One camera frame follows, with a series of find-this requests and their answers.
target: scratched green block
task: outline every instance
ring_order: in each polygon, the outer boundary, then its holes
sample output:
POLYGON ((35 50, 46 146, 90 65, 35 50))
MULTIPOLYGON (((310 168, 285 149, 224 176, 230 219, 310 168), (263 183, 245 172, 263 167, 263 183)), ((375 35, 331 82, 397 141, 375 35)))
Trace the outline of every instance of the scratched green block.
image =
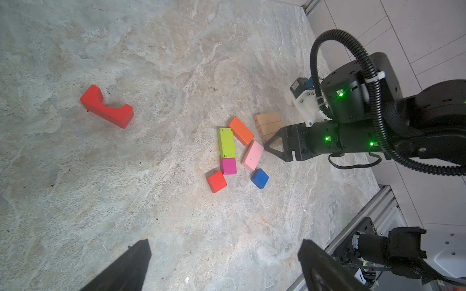
POLYGON ((219 129, 219 148, 220 148, 220 158, 236 159, 236 150, 234 148, 234 139, 233 139, 233 130, 232 129, 219 129))

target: red block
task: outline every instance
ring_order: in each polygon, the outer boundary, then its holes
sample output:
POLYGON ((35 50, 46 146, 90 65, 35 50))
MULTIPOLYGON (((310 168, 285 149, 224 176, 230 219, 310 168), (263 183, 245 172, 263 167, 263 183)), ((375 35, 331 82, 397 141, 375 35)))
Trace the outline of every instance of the red block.
POLYGON ((212 176, 208 177, 207 183, 209 183, 212 193, 217 193, 226 187, 226 181, 222 175, 222 172, 217 172, 212 176))
POLYGON ((81 97, 84 108, 123 129, 126 128, 134 116, 133 107, 125 104, 120 108, 110 108, 103 105, 102 101, 102 92, 95 85, 90 86, 81 97))

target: pink block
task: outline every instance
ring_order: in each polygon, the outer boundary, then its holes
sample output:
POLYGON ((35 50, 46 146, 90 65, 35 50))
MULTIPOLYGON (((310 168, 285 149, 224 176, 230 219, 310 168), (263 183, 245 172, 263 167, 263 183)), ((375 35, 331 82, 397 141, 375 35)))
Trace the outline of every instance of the pink block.
POLYGON ((236 159, 220 159, 220 171, 222 171, 224 175, 236 174, 236 159))
POLYGON ((263 151, 264 148, 257 141, 253 141, 249 145, 249 148, 247 149, 246 155, 244 156, 241 165, 243 165, 246 169, 248 169, 251 172, 254 171, 257 167, 257 163, 259 162, 260 156, 262 155, 263 151))

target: wooden block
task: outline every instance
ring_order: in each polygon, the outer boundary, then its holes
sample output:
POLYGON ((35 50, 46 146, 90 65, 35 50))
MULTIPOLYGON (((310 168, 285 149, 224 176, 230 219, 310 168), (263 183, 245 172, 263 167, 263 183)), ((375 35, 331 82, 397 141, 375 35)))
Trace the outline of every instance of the wooden block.
POLYGON ((220 171, 224 175, 236 174, 236 159, 220 159, 220 171))
POLYGON ((277 122, 280 120, 281 118, 279 112, 271 112, 267 114, 256 115, 254 118, 254 123, 256 124, 256 127, 259 127, 262 124, 277 122))
POLYGON ((282 127, 284 127, 284 125, 283 122, 280 120, 277 122, 262 124, 257 128, 257 130, 259 131, 259 135, 262 137, 265 135, 275 133, 282 127))
MULTIPOLYGON (((271 139, 273 136, 274 136, 275 133, 271 133, 269 135, 265 135, 262 137, 262 141, 264 143, 268 142, 269 139, 271 139)), ((274 145, 274 144, 278 144, 278 143, 281 143, 281 139, 277 139, 276 141, 274 141, 271 145, 274 145)))
POLYGON ((257 163, 259 162, 260 156, 262 155, 263 151, 264 148, 257 141, 253 141, 249 145, 249 148, 247 149, 246 155, 244 156, 241 165, 243 165, 246 169, 248 169, 251 172, 254 171, 257 167, 257 163))
POLYGON ((267 181, 268 181, 268 175, 264 172, 264 170, 262 169, 257 169, 255 172, 254 172, 254 175, 253 177, 251 178, 251 181, 253 181, 254 184, 256 184, 256 186, 259 188, 259 189, 264 189, 265 187, 265 184, 267 184, 267 181))
POLYGON ((80 100, 84 108, 123 129, 128 126, 134 116, 133 107, 128 104, 120 108, 110 108, 103 105, 102 92, 95 85, 91 85, 80 100))
POLYGON ((220 159, 236 159, 236 150, 234 147, 233 140, 233 130, 219 129, 217 133, 219 136, 220 159))
POLYGON ((254 138, 254 134, 244 125, 238 117, 233 118, 228 126, 233 130, 233 135, 247 147, 254 138))
POLYGON ((212 176, 207 177, 207 183, 209 184, 212 193, 217 193, 226 187, 226 181, 222 175, 222 172, 217 172, 212 176))

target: white bracket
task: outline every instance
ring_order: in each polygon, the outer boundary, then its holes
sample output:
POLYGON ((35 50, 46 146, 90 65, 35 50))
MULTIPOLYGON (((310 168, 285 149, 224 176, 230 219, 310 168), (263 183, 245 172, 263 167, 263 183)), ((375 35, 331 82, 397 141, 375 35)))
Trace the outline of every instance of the white bracket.
POLYGON ((304 119, 306 127, 311 127, 314 123, 324 119, 323 114, 320 112, 319 105, 317 104, 314 90, 303 91, 298 98, 293 99, 293 104, 304 119))

